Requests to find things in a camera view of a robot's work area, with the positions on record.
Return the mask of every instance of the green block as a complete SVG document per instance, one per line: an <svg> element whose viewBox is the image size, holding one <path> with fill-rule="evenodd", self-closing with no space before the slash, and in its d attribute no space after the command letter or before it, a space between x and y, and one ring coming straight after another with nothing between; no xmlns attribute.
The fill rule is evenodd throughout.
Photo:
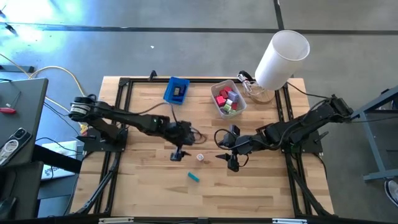
<svg viewBox="0 0 398 224"><path fill-rule="evenodd" d="M224 105L223 109L228 113L231 110L231 106L230 105Z"/></svg>

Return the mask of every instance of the red block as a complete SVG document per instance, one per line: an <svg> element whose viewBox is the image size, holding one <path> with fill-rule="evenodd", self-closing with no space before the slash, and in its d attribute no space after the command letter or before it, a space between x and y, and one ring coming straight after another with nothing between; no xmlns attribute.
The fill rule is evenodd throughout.
<svg viewBox="0 0 398 224"><path fill-rule="evenodd" d="M224 90L225 90L226 94L228 95L228 92L229 92L229 91L232 91L232 88L229 87L229 86L226 86L226 87L224 88Z"/></svg>
<svg viewBox="0 0 398 224"><path fill-rule="evenodd" d="M232 103L231 107L232 110L236 110L236 108L238 108L238 103Z"/></svg>
<svg viewBox="0 0 398 224"><path fill-rule="evenodd" d="M216 96L216 102L218 106L224 106L226 99L223 96Z"/></svg>
<svg viewBox="0 0 398 224"><path fill-rule="evenodd" d="M220 90L220 96L224 99L228 99L228 93L225 90Z"/></svg>

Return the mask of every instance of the gray floor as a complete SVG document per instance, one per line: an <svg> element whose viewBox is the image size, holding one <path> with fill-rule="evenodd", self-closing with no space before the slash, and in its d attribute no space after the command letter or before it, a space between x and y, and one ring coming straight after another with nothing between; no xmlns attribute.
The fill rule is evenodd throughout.
<svg viewBox="0 0 398 224"><path fill-rule="evenodd" d="M11 22L79 26L217 27L275 29L272 0L41 0L4 1ZM280 0L287 29L398 29L397 1ZM0 30L0 52L21 65L59 65L76 74L87 93L98 94L105 75L235 76L254 73L272 34L164 32L65 32L18 27L20 36ZM306 35L311 53L295 74L307 91L343 97L354 109L398 84L398 36ZM25 78L18 73L0 77ZM50 80L48 96L62 105L80 92L58 70L40 74ZM317 99L310 99L314 104ZM360 124L329 124L322 141L328 183L337 215L396 222L398 208L384 194L382 182L365 184L375 172ZM39 137L70 140L73 130L44 109Z"/></svg>

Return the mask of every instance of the wooden table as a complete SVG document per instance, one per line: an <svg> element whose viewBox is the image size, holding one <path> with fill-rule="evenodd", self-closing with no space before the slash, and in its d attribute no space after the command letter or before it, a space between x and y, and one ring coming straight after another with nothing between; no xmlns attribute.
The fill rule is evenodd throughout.
<svg viewBox="0 0 398 224"><path fill-rule="evenodd" d="M99 100L114 104L119 79L104 77ZM291 78L289 82L305 91L303 79ZM135 83L129 110L143 111L163 102L166 86L166 83ZM184 104L174 106L177 119L192 122L193 127L208 136L204 144L184 147L193 156L185 156L182 162L170 161L170 153L175 149L171 143L129 128L126 150L119 167L112 216L294 216L285 158L280 151L252 153L248 164L239 172L228 170L226 161L215 157L226 152L218 149L213 141L217 129L235 124L241 129L241 134L254 134L256 128L279 121L275 100L267 105L257 105L244 96L248 104L244 113L231 120L223 120L210 98L210 86L211 83L191 83ZM307 96L294 88L289 88L289 92L294 116L306 113L309 109ZM150 113L172 115L167 105ZM196 155L199 153L205 156L204 162L197 161ZM97 187L103 157L104 153L95 152L83 161L71 212L82 207ZM321 162L312 154L304 154L303 164L309 189L324 208L333 213ZM200 178L199 183L188 178L189 171ZM304 211L301 192L298 194ZM108 190L105 189L103 207L107 195Z"/></svg>

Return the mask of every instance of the blue box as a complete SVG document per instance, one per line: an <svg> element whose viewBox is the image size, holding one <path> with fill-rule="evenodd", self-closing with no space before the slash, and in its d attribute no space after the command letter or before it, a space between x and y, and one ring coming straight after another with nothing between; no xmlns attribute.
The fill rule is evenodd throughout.
<svg viewBox="0 0 398 224"><path fill-rule="evenodd" d="M171 77L169 84L167 85L166 91L164 93L163 99L169 103L175 103L177 105L182 105L185 96L187 95L187 90L189 86L189 80L177 77ZM174 90L179 88L182 90L179 96L174 95Z"/></svg>

